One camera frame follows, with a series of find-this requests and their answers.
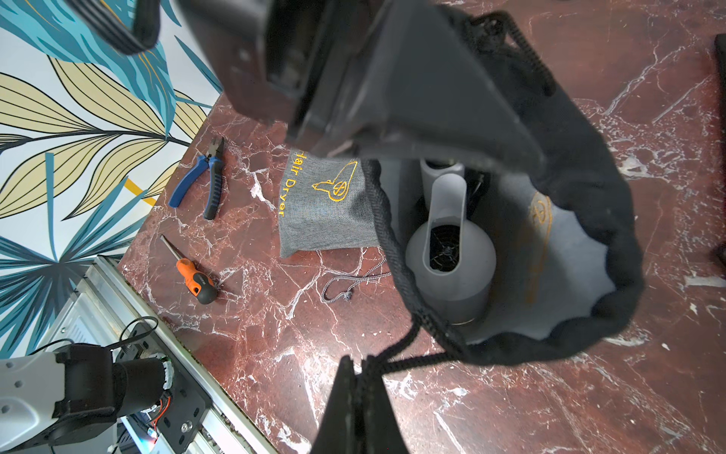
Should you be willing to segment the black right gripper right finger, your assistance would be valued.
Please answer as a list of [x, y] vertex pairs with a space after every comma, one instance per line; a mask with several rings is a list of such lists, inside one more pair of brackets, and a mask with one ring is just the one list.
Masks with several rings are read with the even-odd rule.
[[357, 453], [410, 453], [373, 356], [357, 379]]

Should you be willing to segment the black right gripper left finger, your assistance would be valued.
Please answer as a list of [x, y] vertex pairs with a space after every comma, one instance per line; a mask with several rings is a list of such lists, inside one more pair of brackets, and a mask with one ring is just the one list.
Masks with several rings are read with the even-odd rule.
[[357, 375], [350, 356], [340, 360], [323, 420], [311, 454], [354, 454], [358, 452]]

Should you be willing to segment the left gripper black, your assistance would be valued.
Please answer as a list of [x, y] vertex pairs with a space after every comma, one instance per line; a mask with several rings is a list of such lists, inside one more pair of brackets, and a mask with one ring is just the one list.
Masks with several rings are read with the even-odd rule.
[[183, 1], [244, 117], [326, 158], [458, 161], [533, 175], [546, 157], [427, 1]]

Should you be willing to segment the grey fabric pouch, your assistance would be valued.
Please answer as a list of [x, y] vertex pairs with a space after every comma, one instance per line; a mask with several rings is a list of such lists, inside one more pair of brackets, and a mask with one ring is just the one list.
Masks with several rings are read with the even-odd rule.
[[280, 257], [379, 245], [357, 159], [291, 151], [278, 199]]

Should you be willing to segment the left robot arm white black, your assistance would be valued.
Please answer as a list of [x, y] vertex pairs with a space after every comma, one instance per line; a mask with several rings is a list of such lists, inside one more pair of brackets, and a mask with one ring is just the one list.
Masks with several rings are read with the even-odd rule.
[[[379, 158], [450, 158], [519, 171], [544, 153], [455, 32], [475, 20], [427, 1], [185, 1], [191, 30], [234, 109], [287, 124], [287, 141], [365, 166], [376, 232], [397, 284], [406, 267], [384, 219]], [[111, 346], [69, 344], [5, 365], [1, 407], [24, 431], [14, 452], [81, 442], [152, 405], [158, 359], [115, 363]]]

